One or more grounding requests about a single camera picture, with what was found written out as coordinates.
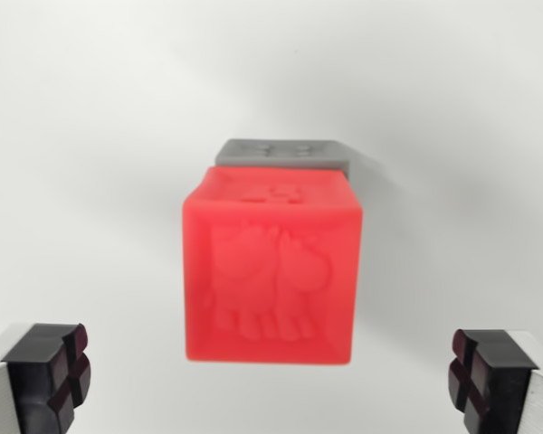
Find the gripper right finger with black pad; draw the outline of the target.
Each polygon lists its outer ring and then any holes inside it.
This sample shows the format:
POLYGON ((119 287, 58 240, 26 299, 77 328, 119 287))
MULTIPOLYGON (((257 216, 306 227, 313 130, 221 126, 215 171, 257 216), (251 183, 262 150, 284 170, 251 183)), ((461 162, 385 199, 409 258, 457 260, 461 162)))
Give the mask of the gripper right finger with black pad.
POLYGON ((458 329, 448 371, 470 433, 543 433, 543 345, 529 332, 458 329))

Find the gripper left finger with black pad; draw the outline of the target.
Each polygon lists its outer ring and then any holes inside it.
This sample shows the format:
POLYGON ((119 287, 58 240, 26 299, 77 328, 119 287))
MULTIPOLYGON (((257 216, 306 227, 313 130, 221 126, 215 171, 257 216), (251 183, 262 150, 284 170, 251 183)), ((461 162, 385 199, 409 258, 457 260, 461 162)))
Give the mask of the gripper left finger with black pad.
POLYGON ((0 334, 0 433, 66 433, 87 398, 82 324, 19 323, 0 334))

